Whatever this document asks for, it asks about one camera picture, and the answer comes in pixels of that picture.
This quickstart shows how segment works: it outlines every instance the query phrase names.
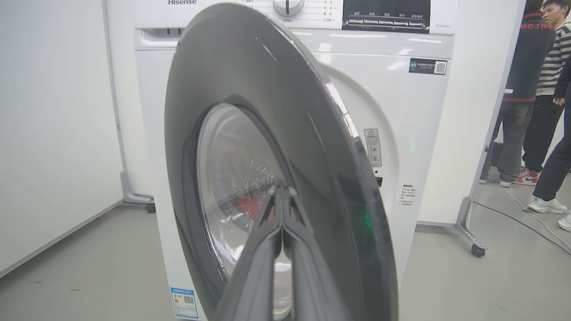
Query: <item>black jacket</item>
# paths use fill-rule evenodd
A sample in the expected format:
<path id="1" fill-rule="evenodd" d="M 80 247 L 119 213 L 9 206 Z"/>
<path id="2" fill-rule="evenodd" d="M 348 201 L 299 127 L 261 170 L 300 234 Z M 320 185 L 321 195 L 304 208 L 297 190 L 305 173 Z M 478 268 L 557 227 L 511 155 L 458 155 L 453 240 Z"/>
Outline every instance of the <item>black jacket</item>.
<path id="1" fill-rule="evenodd" d="M 513 93 L 505 94 L 504 101 L 535 100 L 541 68 L 545 56 L 553 47 L 555 35 L 555 28 L 541 18 L 541 12 L 524 15 L 505 86 L 506 89 L 512 89 Z"/>

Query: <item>gray floor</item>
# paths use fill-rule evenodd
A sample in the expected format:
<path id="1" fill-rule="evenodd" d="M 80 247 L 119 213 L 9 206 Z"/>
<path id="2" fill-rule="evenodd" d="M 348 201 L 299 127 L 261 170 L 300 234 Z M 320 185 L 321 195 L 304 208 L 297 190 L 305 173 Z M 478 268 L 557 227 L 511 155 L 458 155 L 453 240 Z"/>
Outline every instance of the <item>gray floor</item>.
<path id="1" fill-rule="evenodd" d="M 526 204 L 532 190 L 510 192 Z M 568 179 L 558 199 L 569 206 L 570 195 Z M 493 184 L 481 186 L 475 200 L 548 234 Z M 571 233 L 556 226 L 559 215 L 541 218 L 571 243 Z M 401 320 L 571 319 L 569 255 L 478 205 L 471 229 L 490 247 L 481 259 L 451 228 L 417 228 Z M 175 320 L 155 215 L 112 210 L 0 279 L 0 320 Z"/>

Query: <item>man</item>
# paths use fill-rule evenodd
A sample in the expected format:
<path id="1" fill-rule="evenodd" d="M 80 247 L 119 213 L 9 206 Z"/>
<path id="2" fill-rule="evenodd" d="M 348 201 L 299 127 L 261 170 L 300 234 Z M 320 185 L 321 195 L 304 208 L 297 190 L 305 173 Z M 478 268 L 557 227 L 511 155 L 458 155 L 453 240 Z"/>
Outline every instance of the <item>man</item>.
<path id="1" fill-rule="evenodd" d="M 533 202 L 528 207 L 541 213 L 566 214 L 558 224 L 564 230 L 571 232 L 571 212 L 555 199 L 555 194 L 561 188 L 563 180 L 571 169 L 571 92 L 566 93 L 569 82 L 571 82 L 571 63 L 563 67 L 553 98 L 553 103 L 557 106 L 565 106 L 567 109 L 563 119 L 565 135 L 547 159 L 533 191 Z"/>
<path id="2" fill-rule="evenodd" d="M 480 175 L 481 184 L 486 184 L 488 179 L 493 142 L 502 122 L 504 146 L 497 166 L 500 171 L 500 185 L 509 187 L 520 173 L 521 146 L 532 115 L 537 83 L 545 56 L 552 50 L 556 36 L 555 29 L 542 19 L 541 4 L 542 0 L 527 0 L 525 4 L 516 51 L 513 54 L 512 67 L 506 84 L 506 88 L 512 89 L 513 92 L 504 95 L 490 142 L 490 150 Z"/>
<path id="3" fill-rule="evenodd" d="M 524 139 L 525 166 L 521 168 L 515 184 L 537 184 L 538 173 L 542 170 L 541 165 L 561 117 L 563 107 L 553 103 L 553 93 L 561 69 L 571 54 L 571 23 L 565 22 L 570 5 L 571 0 L 547 0 L 543 5 L 543 19 L 557 29 L 557 37 L 541 70 L 537 99 Z"/>

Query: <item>warning label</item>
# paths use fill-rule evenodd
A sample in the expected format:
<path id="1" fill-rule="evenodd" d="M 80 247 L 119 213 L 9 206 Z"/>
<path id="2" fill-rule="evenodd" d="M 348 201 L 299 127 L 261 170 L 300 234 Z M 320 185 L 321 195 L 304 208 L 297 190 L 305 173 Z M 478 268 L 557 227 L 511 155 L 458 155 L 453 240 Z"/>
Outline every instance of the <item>warning label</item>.
<path id="1" fill-rule="evenodd" d="M 193 290 L 171 287 L 172 302 L 176 316 L 185 319 L 198 319 L 196 297 Z"/>
<path id="2" fill-rule="evenodd" d="M 365 141 L 371 167 L 381 167 L 381 142 L 378 129 L 365 129 Z"/>
<path id="3" fill-rule="evenodd" d="M 400 193 L 399 204 L 404 206 L 412 206 L 416 197 L 416 188 L 413 185 L 404 184 Z"/>

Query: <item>control panel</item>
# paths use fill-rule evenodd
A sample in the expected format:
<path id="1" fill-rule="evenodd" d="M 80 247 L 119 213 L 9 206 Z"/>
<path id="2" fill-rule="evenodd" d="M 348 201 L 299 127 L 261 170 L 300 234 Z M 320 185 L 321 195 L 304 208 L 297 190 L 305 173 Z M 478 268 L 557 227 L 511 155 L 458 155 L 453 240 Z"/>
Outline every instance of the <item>control panel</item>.
<path id="1" fill-rule="evenodd" d="M 456 28 L 456 0 L 137 0 L 135 28 L 184 28 L 221 2 L 249 6 L 289 28 L 431 34 Z"/>
<path id="2" fill-rule="evenodd" d="M 236 0 L 290 28 L 341 29 L 343 0 Z"/>
<path id="3" fill-rule="evenodd" d="M 343 29 L 429 33 L 428 0 L 351 0 L 343 11 Z"/>

